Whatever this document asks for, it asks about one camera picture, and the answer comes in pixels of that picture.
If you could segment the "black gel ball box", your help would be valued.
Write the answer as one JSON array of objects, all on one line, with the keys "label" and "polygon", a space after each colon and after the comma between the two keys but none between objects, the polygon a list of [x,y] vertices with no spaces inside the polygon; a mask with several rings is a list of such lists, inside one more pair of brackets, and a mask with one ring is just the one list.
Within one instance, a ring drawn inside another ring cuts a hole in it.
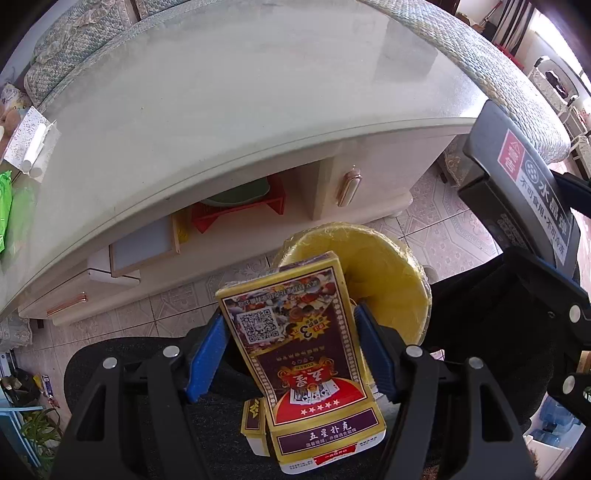
[{"label": "black gel ball box", "polygon": [[551,170],[509,116],[488,100],[463,147],[462,201],[502,250],[521,248],[579,281],[580,228]]}]

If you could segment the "playing card box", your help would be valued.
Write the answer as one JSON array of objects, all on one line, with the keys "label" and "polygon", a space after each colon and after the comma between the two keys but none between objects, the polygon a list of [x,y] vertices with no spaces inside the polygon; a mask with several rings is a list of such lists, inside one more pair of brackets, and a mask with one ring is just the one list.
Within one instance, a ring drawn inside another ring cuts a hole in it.
[{"label": "playing card box", "polygon": [[363,377],[361,345],[334,252],[228,284],[216,299],[256,385],[283,473],[377,446],[387,425]]}]

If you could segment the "yellow trash bin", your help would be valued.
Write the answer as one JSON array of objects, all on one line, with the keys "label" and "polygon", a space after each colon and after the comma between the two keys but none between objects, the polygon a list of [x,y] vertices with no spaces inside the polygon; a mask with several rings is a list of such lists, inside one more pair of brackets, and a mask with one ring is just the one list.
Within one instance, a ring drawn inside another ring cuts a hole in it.
[{"label": "yellow trash bin", "polygon": [[339,257],[349,298],[367,305],[378,323],[397,330],[405,343],[423,342],[432,292],[424,267],[409,247],[365,225],[332,222],[284,241],[273,267],[328,251]]}]

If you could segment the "person black trouser legs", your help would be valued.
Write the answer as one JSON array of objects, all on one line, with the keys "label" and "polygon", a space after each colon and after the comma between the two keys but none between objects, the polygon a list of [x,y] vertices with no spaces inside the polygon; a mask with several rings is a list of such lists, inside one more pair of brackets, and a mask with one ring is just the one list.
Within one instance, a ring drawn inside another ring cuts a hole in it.
[{"label": "person black trouser legs", "polygon": [[[433,308],[422,349],[445,362],[480,358],[504,393],[523,434],[543,395],[549,394],[558,361],[576,359],[562,345],[554,314],[521,285],[501,255],[436,283],[432,292]],[[582,388],[589,378],[575,373]],[[583,398],[588,387],[576,393],[574,400],[559,401],[583,422],[590,419],[590,404]],[[254,454],[239,430],[243,404],[257,395],[259,387],[228,332],[228,346],[211,387],[187,408],[211,473],[209,479],[279,479],[283,474],[276,456]],[[387,418],[384,441],[314,469],[311,478],[381,479],[379,463],[399,413],[398,405],[386,399],[394,413]],[[422,477],[438,478],[440,460],[440,448],[431,447]]]}]

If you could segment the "green potted plant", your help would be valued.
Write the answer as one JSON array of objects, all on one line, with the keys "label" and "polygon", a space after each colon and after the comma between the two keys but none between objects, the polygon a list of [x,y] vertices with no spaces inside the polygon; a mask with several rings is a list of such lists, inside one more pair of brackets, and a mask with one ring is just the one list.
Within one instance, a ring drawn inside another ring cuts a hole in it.
[{"label": "green potted plant", "polygon": [[21,434],[31,445],[40,463],[36,474],[40,479],[48,479],[63,437],[60,415],[55,408],[42,408],[24,412],[22,416]]}]

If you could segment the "white chair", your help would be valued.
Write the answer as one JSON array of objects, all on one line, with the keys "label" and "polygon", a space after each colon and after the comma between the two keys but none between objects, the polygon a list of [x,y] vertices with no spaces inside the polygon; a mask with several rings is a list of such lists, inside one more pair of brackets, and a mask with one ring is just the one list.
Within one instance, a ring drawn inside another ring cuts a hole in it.
[{"label": "white chair", "polygon": [[530,73],[530,81],[551,105],[565,127],[570,140],[570,157],[581,177],[590,179],[590,125],[584,119],[582,108],[576,102],[579,90],[567,72],[548,56],[539,57]]}]

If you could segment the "coffee table drawer cabinet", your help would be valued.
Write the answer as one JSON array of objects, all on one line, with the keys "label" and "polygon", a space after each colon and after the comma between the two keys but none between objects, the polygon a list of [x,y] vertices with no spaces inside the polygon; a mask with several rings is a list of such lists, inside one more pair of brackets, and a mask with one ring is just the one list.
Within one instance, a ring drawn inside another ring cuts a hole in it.
[{"label": "coffee table drawer cabinet", "polygon": [[266,195],[240,185],[242,205],[201,200],[154,220],[35,287],[18,314],[69,325],[276,250],[298,231],[399,214],[419,178],[469,130],[405,128],[277,156]]}]

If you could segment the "red stool under table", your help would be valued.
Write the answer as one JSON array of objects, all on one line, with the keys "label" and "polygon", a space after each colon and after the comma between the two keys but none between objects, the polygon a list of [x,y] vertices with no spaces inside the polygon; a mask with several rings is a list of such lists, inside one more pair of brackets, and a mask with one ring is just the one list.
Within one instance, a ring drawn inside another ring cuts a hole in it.
[{"label": "red stool under table", "polygon": [[204,233],[222,215],[255,208],[257,206],[269,206],[277,215],[283,215],[286,207],[287,193],[283,187],[283,181],[279,175],[266,177],[270,183],[270,191],[259,197],[259,199],[242,205],[235,206],[208,206],[204,202],[198,202],[192,206],[190,221],[200,233]]}]

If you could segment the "green chips bag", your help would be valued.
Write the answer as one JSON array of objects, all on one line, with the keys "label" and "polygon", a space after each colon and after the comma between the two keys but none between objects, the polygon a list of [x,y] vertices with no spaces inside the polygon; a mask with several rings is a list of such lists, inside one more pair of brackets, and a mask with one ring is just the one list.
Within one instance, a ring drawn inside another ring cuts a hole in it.
[{"label": "green chips bag", "polygon": [[12,172],[0,174],[0,252],[5,250],[5,235],[12,206]]}]

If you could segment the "white tissue box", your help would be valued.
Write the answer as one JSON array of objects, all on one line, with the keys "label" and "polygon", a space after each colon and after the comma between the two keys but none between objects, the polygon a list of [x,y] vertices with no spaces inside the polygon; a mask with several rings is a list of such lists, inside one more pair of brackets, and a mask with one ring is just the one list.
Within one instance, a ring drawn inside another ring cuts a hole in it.
[{"label": "white tissue box", "polygon": [[8,141],[2,159],[23,173],[36,162],[51,127],[51,122],[35,107],[30,107]]}]

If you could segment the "brown teddy bear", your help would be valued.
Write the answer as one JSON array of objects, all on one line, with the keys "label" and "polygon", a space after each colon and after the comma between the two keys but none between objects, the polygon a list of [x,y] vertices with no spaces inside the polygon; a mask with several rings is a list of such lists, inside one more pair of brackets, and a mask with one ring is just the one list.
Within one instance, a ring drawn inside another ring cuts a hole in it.
[{"label": "brown teddy bear", "polygon": [[10,139],[21,122],[21,115],[17,107],[5,108],[1,106],[1,142],[0,155],[3,155]]}]

